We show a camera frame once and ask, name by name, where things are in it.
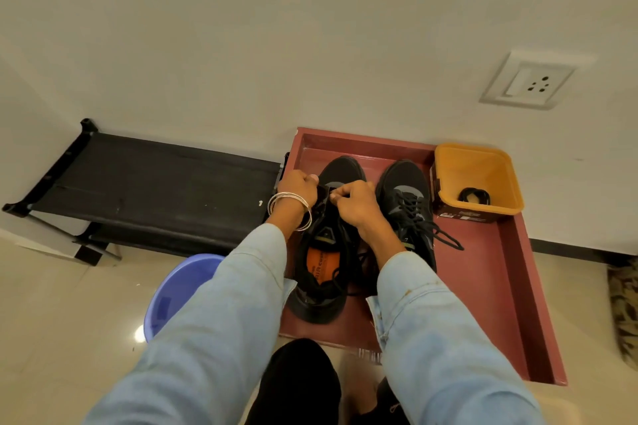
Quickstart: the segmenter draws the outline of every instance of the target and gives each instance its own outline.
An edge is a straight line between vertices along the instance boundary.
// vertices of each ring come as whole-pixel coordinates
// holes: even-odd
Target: switch plate
[[[551,51],[516,49],[480,99],[482,103],[551,109],[577,70],[589,68],[596,57]]]

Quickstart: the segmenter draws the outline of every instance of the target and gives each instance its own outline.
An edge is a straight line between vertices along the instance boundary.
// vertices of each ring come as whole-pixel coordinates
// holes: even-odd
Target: red tray
[[[435,147],[299,128],[286,171],[301,169],[319,174],[340,155],[355,157],[367,179],[376,182],[388,165],[403,158],[414,161],[428,176]],[[566,385],[522,215],[494,223],[435,216],[435,222],[465,247],[460,252],[436,243],[438,274],[465,303],[490,340],[524,380]],[[292,274],[291,256],[296,243],[293,239],[288,246],[288,276]],[[343,313],[326,325],[307,323],[286,307],[280,332],[340,347],[379,351],[370,310],[362,297],[349,297]]]

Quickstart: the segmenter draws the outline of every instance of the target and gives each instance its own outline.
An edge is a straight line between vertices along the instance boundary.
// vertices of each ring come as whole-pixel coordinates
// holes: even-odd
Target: black plastic corner joint
[[[84,118],[80,124],[82,125],[82,132],[58,158],[57,162],[53,164],[49,171],[47,171],[40,181],[36,183],[36,186],[33,187],[27,196],[20,202],[4,204],[2,207],[3,212],[15,215],[16,217],[28,216],[31,212],[31,206],[40,200],[53,187],[57,179],[64,174],[78,155],[82,153],[82,150],[86,148],[89,141],[91,141],[93,134],[100,131],[90,118]]]

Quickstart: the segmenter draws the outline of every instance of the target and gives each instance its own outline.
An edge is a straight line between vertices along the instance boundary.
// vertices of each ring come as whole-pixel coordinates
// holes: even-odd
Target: black fabric shelf
[[[90,120],[82,125],[75,147],[5,212],[98,222],[104,225],[94,240],[179,255],[228,253],[264,221],[279,163],[100,133]]]

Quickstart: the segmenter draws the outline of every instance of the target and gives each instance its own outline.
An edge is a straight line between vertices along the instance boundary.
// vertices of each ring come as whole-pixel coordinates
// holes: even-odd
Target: light blue denim shirt
[[[275,346],[293,281],[286,243],[264,224],[151,341],[87,425],[236,424]],[[412,423],[541,424],[538,403],[463,303],[402,252],[368,299],[388,382]]]

